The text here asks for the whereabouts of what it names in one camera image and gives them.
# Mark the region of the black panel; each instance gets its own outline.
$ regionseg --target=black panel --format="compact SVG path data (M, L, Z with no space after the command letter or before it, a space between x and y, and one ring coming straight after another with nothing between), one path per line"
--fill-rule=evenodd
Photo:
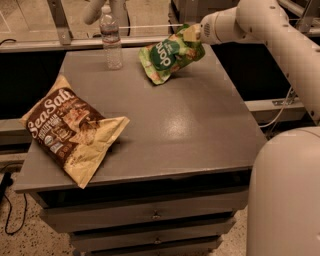
M20 118L51 88L65 51L0 54L0 119Z
M284 98L290 84L262 44L212 46L244 101Z

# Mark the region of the brown chip bag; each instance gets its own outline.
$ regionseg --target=brown chip bag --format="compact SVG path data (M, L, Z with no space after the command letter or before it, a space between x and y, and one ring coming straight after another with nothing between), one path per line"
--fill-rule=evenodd
M48 94L20 121L78 186L85 188L129 119L105 119L59 75Z

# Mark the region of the green chip bag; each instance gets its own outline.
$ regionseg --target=green chip bag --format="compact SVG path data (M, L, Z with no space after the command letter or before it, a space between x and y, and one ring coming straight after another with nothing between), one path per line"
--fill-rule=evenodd
M183 25L176 34L164 41L140 49L141 64L154 84L165 83L173 72L200 60L205 55L199 40L184 40L183 33L188 28L189 25Z

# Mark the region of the table surface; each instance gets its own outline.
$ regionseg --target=table surface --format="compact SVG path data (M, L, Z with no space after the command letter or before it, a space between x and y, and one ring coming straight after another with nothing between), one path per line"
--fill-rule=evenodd
M130 123L88 186L181 178L251 168L266 139L212 49L155 86L124 48L124 67L107 71L102 50L68 52L61 73L79 97L106 118ZM32 142L17 192L75 188Z

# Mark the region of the bottle cap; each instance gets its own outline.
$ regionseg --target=bottle cap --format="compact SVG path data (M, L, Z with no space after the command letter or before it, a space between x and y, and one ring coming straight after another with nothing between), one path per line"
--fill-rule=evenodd
M110 13L111 12L111 8L109 5L104 5L101 8L102 13Z

